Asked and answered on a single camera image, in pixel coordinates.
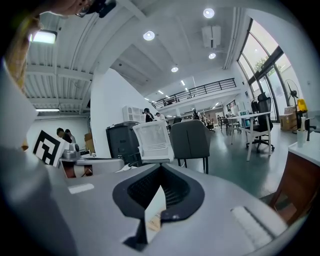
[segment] railing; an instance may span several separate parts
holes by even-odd
[[[194,97],[198,97],[205,94],[210,94],[218,91],[222,91],[225,89],[230,89],[237,87],[234,78],[225,79],[217,82],[207,83],[205,85],[201,85],[195,88],[191,88],[189,90],[185,90],[169,97],[160,99],[155,103],[151,103],[154,108],[160,109],[168,105],[172,105],[174,103],[178,103],[181,101],[185,101]]]

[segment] black office chair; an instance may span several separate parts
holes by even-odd
[[[270,97],[266,97],[265,93],[262,93],[258,96],[258,112],[270,112],[271,111],[271,105],[272,101]],[[274,127],[273,123],[270,120],[270,114],[268,114],[268,120],[269,120],[269,126],[270,131]],[[267,119],[265,115],[259,115],[258,116],[258,124],[253,125],[253,130],[257,132],[265,132],[268,130],[268,124]],[[258,146],[256,148],[256,152],[259,153],[259,147],[261,144],[265,144],[269,146],[269,140],[268,139],[261,139],[261,136],[259,136],[259,139],[255,139],[252,144],[257,144]],[[274,151],[275,147],[271,144],[271,150]]]

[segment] air conditioner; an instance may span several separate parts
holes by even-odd
[[[202,39],[205,48],[215,49],[221,44],[221,27],[205,26],[202,28]]]

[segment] table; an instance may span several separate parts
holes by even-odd
[[[263,113],[255,113],[255,114],[246,114],[246,115],[239,115],[239,116],[232,116],[232,117],[227,117],[228,120],[231,120],[231,145],[234,143],[234,120],[238,119],[250,119],[250,129],[246,129],[244,127],[237,127],[236,129],[241,129],[245,131],[246,135],[246,140],[248,142],[248,135],[247,133],[250,133],[250,140],[249,140],[249,150],[248,150],[248,155],[246,160],[250,160],[251,156],[251,150],[252,150],[252,142],[257,136],[263,136],[263,135],[268,135],[269,136],[269,156],[271,156],[271,136],[270,136],[270,124],[269,124],[269,116],[271,112],[263,112]],[[266,124],[267,124],[267,130],[263,132],[257,132],[254,131],[254,119],[258,116],[264,116],[266,118]]]
[[[269,206],[277,211],[275,204],[285,194],[291,204],[278,214],[291,225],[308,212],[319,187],[320,133],[312,132],[303,147],[298,147],[297,142],[288,147],[284,172]]]

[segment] cup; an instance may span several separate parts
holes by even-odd
[[[308,131],[304,130],[297,130],[296,131],[296,138],[297,138],[297,145],[298,148],[302,148],[304,143],[307,141]]]

